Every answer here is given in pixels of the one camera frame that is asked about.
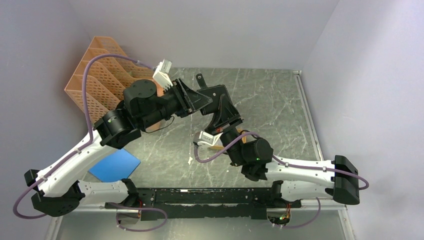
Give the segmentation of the black leather card holder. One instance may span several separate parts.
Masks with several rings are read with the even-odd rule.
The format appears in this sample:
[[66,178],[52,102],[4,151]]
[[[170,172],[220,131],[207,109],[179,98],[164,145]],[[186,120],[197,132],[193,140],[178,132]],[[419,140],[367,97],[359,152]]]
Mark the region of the black leather card holder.
[[230,98],[230,95],[228,93],[228,89],[223,84],[218,84],[215,86],[208,87],[206,84],[206,81],[201,73],[198,73],[196,76],[196,81],[200,87],[199,90],[197,90],[198,93],[203,94],[207,97],[210,97],[212,102],[209,103],[207,106],[203,107],[200,112],[203,116],[213,114],[219,110],[220,107],[220,99],[221,95],[224,95],[227,100],[232,103],[232,100]]

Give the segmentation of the orange oval tray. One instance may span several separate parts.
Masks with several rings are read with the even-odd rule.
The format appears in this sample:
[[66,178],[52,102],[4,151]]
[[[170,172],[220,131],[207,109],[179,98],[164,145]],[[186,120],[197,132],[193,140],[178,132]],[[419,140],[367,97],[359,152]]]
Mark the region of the orange oval tray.
[[[219,129],[221,132],[228,131],[228,128],[219,127],[218,129]],[[239,135],[241,135],[241,134],[242,134],[242,133],[241,133],[241,131],[242,131],[242,129],[241,129],[241,128],[235,127],[234,129],[235,129],[235,131],[236,131]],[[242,142],[243,144],[244,144],[244,143],[246,143],[246,142],[247,142],[247,137],[246,137],[246,136],[242,137],[242,138],[241,138],[241,142]],[[220,138],[218,138],[218,139],[217,139],[217,141],[214,143],[214,145],[211,145],[211,146],[209,146],[208,148],[209,148],[209,149],[212,149],[212,150],[222,150],[224,147],[225,147],[225,146],[224,146],[224,145],[223,145],[223,143],[221,142],[221,139],[220,139]]]

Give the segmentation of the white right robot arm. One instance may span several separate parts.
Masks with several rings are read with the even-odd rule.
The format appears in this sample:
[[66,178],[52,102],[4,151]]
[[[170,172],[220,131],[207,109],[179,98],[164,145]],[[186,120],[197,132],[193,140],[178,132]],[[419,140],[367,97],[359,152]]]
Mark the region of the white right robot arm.
[[240,133],[242,123],[238,110],[226,93],[213,91],[212,102],[201,111],[212,114],[204,133],[208,140],[219,138],[234,167],[249,180],[282,181],[281,188],[270,193],[270,202],[282,207],[287,202],[308,198],[331,198],[344,205],[358,205],[360,191],[369,183],[359,176],[358,169],[343,155],[333,160],[310,161],[274,155],[271,144],[252,131]]

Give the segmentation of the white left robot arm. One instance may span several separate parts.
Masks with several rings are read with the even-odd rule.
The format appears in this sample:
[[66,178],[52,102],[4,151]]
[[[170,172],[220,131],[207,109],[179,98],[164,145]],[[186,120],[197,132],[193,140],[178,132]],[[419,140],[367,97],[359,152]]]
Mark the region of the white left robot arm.
[[213,103],[203,89],[193,90],[181,80],[158,96],[153,81],[139,79],[123,91],[123,100],[88,131],[65,156],[43,170],[28,170],[27,186],[35,190],[31,203],[41,216],[60,217],[82,205],[105,203],[126,208],[139,201],[128,178],[111,183],[86,182],[84,172],[105,157],[141,137],[152,125],[177,116],[184,118]]

